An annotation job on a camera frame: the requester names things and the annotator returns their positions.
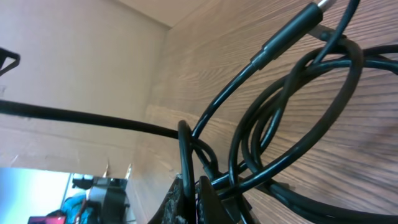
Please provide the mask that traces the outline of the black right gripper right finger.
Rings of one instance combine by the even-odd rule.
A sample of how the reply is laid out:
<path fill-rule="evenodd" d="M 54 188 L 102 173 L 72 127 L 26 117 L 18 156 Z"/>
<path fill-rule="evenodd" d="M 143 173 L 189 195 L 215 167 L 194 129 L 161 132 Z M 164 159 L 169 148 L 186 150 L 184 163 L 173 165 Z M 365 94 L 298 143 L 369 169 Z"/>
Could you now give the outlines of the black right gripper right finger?
<path fill-rule="evenodd" d="M 198 224 L 235 224 L 205 176 L 199 178 L 197 215 Z"/>

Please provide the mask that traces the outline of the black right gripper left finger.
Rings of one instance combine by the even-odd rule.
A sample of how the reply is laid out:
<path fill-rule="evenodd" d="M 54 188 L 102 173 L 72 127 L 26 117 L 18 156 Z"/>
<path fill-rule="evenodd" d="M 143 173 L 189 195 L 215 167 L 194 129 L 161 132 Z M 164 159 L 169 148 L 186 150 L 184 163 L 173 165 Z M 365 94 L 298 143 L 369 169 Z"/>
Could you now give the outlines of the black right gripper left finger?
<path fill-rule="evenodd" d="M 177 174 L 164 200 L 148 224 L 186 224 L 182 175 Z"/>

